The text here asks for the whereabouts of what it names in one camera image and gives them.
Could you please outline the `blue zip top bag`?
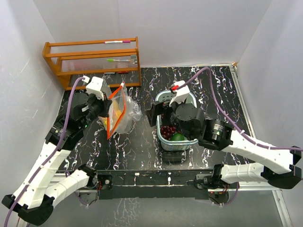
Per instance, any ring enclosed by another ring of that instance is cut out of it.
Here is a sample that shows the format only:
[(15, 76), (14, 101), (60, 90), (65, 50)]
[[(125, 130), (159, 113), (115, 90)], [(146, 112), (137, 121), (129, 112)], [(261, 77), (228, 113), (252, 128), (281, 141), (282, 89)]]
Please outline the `blue zip top bag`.
[(105, 130), (107, 130), (107, 119), (109, 119), (109, 128), (112, 130), (121, 114), (122, 110), (119, 103), (116, 100), (113, 100), (109, 109), (109, 117), (99, 117), (99, 120), (102, 122)]

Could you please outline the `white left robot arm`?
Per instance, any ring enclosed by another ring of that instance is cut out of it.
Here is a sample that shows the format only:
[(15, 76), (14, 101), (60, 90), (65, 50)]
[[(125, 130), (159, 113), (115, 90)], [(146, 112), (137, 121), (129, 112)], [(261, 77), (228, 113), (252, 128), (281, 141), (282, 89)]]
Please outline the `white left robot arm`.
[(5, 195), (2, 204), (9, 213), (16, 212), (25, 222), (40, 226), (45, 223), (66, 197), (80, 188), (94, 188), (97, 172), (81, 165), (72, 174), (50, 186), (62, 162), (83, 138), (84, 130), (98, 117), (108, 117), (112, 101), (94, 94), (76, 93), (66, 104), (66, 113), (57, 116), (30, 173), (13, 193)]

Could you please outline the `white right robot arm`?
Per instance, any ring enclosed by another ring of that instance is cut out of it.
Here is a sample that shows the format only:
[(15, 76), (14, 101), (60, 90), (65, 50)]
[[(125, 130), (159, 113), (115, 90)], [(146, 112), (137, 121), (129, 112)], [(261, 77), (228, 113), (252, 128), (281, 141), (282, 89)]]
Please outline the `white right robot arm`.
[(292, 189), (302, 180), (302, 170), (296, 166), (301, 159), (297, 147), (277, 150), (269, 145), (251, 143), (229, 123), (206, 119), (201, 109), (191, 103), (156, 101), (145, 110), (151, 127), (157, 119), (173, 125), (188, 140), (197, 140), (199, 146), (210, 150), (234, 153), (252, 160), (245, 165), (214, 165), (210, 175), (195, 178), (196, 185), (205, 189), (223, 188), (237, 182), (267, 182), (280, 189)]

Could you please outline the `purple grapes bunch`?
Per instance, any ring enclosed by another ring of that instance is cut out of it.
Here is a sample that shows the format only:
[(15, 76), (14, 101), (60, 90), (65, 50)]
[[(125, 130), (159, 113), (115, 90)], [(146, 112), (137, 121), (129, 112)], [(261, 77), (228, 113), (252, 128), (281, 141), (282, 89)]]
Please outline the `purple grapes bunch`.
[(166, 140), (170, 140), (170, 138), (175, 133), (176, 133), (176, 127), (174, 127), (174, 126), (161, 126), (160, 127), (160, 134)]

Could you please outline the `orange zip plastic bag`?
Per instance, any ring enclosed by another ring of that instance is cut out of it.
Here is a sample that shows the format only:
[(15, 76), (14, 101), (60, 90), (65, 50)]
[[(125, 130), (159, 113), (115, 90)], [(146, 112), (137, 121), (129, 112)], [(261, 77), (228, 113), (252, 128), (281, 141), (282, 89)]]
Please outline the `orange zip plastic bag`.
[(122, 110), (122, 114), (112, 130), (109, 128), (109, 119), (107, 119), (107, 139), (110, 139), (115, 133), (128, 133), (133, 122), (139, 121), (143, 114), (140, 106), (128, 95), (124, 82), (120, 84), (120, 87), (108, 99), (112, 102), (116, 100)]

